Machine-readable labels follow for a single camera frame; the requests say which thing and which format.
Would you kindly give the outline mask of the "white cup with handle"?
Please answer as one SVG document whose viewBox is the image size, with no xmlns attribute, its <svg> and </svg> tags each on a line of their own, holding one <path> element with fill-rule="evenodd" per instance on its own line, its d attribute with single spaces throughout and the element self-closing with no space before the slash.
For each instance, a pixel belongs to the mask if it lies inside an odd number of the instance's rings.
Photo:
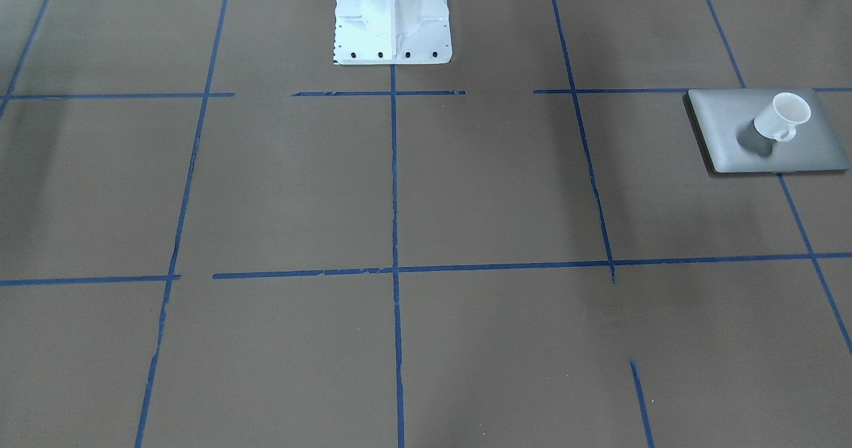
<svg viewBox="0 0 852 448">
<path fill-rule="evenodd" d="M 770 104 L 754 118 L 757 132 L 776 142 L 791 141 L 797 128 L 811 118 L 811 108 L 803 97 L 788 91 L 777 93 Z"/>
</svg>

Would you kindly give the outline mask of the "grey closed laptop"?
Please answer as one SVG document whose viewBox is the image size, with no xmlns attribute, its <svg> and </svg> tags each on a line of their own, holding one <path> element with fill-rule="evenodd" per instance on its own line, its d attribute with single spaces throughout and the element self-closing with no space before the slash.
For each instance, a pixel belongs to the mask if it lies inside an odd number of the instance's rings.
<svg viewBox="0 0 852 448">
<path fill-rule="evenodd" d="M 694 88 L 686 99 L 715 173 L 850 169 L 812 88 Z"/>
</svg>

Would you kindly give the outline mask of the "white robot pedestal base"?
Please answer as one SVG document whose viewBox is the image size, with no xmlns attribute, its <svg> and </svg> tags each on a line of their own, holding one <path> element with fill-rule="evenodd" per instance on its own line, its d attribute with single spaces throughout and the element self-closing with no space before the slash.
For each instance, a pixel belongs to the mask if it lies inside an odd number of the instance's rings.
<svg viewBox="0 0 852 448">
<path fill-rule="evenodd" d="M 333 63 L 445 64 L 453 58 L 448 0 L 335 0 Z"/>
</svg>

